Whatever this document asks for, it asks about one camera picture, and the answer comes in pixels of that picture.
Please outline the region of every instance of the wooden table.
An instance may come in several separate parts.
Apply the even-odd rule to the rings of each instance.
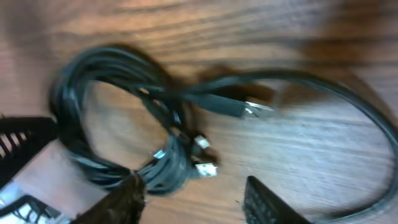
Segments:
[[[120,42],[187,82],[225,70],[297,68],[349,86],[394,121],[398,113],[394,0],[3,0],[0,16],[0,112],[7,115],[49,115],[47,91],[60,68],[88,47]],[[310,218],[384,190],[392,154],[370,120],[332,96],[275,86],[282,105],[267,121],[198,110],[222,158],[220,176],[192,180],[171,197],[150,197],[141,223],[242,223],[248,175]],[[93,147],[109,160],[137,169],[164,143],[157,121],[121,90],[95,84],[86,107]],[[57,142],[16,180],[71,217],[105,195]],[[393,206],[361,223],[394,223],[397,214]]]

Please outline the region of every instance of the usb connector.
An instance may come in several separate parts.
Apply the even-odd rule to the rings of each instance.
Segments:
[[[273,112],[273,109],[264,101],[248,97],[242,89],[235,86],[223,88],[214,93],[190,95],[186,97],[186,100],[201,109],[235,118],[264,119]]]

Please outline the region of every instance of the wire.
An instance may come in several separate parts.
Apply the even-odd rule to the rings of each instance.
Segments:
[[[192,139],[198,131],[186,121],[184,99],[258,80],[285,80],[346,100],[369,117],[386,135],[394,153],[394,162],[398,164],[398,132],[377,108],[344,86],[295,70],[241,72],[177,88],[166,71],[148,56],[121,46],[98,47],[83,52],[63,70],[52,92],[51,107],[59,124],[66,130],[60,135],[60,140],[68,148],[72,159],[83,169],[89,181],[111,190],[119,186],[130,171],[99,158],[91,150],[81,124],[84,94],[89,82],[97,81],[109,83],[140,98],[169,133],[169,139],[164,149],[165,156],[143,166],[139,173],[147,182],[150,194],[167,195],[191,178],[194,170]],[[389,188],[376,201],[348,212],[333,214],[331,220],[318,223],[358,218],[384,208],[398,190],[397,166],[394,172]]]

